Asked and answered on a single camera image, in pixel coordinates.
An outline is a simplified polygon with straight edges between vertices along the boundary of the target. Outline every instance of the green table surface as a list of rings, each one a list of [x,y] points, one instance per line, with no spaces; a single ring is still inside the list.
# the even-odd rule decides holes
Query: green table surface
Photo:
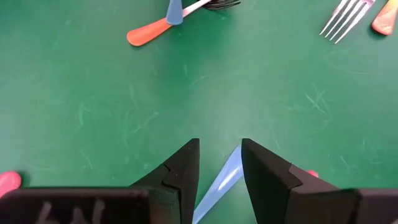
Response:
[[[398,34],[320,37],[338,0],[197,10],[135,48],[168,1],[0,2],[0,172],[127,186],[201,139],[197,202],[241,138],[339,187],[397,187]],[[202,223],[252,223],[243,181]]]

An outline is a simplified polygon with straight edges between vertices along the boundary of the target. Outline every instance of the light blue knife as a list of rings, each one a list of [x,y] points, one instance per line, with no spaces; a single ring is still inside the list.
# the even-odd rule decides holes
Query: light blue knife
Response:
[[[170,25],[179,25],[183,21],[182,16],[182,0],[170,0],[169,9],[167,10],[166,21]]]
[[[193,224],[197,224],[241,177],[243,177],[241,146],[238,146],[196,207],[193,213]]]

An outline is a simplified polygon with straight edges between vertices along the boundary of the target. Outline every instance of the blue spoon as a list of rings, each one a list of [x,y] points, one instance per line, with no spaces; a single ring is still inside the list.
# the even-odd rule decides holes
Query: blue spoon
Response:
[[[224,167],[196,207],[193,213],[193,223],[197,224],[241,177],[243,177],[241,146],[238,146],[229,156]]]
[[[182,0],[170,0],[169,9],[167,10],[166,21],[170,25],[179,25],[183,21],[182,17]]]

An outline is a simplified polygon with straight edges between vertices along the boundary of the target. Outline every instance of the orange utensil handle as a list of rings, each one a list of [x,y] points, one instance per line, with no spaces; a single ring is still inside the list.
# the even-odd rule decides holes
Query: orange utensil handle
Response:
[[[170,27],[171,25],[166,22],[166,18],[163,18],[141,28],[130,30],[127,33],[127,40],[131,45],[138,47],[155,39]]]
[[[392,34],[398,11],[398,0],[389,0],[372,23],[372,28],[384,35]]]

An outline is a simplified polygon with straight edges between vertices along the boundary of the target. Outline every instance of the fork tines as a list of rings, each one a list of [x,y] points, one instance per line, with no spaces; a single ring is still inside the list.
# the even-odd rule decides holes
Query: fork tines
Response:
[[[326,23],[326,26],[322,29],[319,35],[322,35],[324,31],[327,30],[327,28],[332,24],[332,22],[337,19],[337,21],[334,23],[334,25],[330,28],[330,30],[326,33],[326,37],[328,37],[336,27],[339,26],[339,23],[345,18],[345,15],[348,14],[344,22],[340,25],[340,27],[337,29],[337,31],[330,37],[329,40],[333,40],[337,36],[337,34],[347,25],[347,23],[354,17],[352,22],[349,24],[349,26],[346,28],[346,30],[343,32],[343,34],[336,40],[335,44],[337,44],[347,33],[350,31],[358,22],[359,20],[362,19],[362,17],[365,15],[366,11],[373,5],[375,0],[341,0],[333,14],[331,15],[331,18],[329,19],[328,23]]]

